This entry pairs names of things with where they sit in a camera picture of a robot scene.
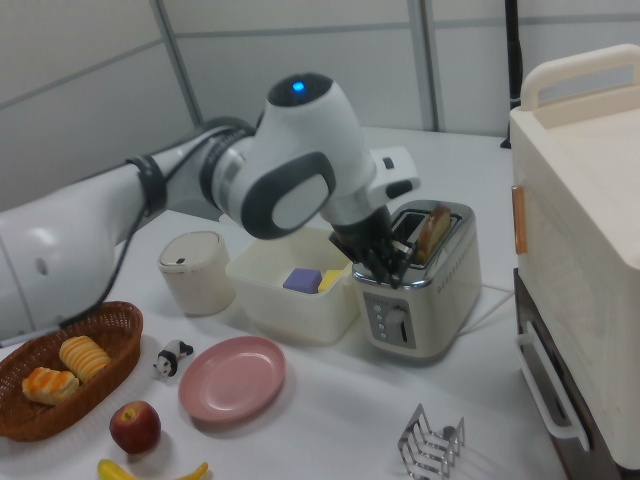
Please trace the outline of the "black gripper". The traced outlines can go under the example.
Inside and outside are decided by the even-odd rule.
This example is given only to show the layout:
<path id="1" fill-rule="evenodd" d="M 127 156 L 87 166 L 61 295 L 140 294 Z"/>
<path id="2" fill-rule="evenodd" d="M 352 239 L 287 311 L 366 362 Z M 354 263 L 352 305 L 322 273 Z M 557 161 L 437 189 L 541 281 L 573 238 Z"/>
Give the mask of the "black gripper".
<path id="1" fill-rule="evenodd" d="M 354 224 L 333 225 L 329 240 L 354 264 L 363 264 L 377 283 L 387 283 L 393 289 L 416 255 L 415 243 L 394 241 L 386 206 Z"/>

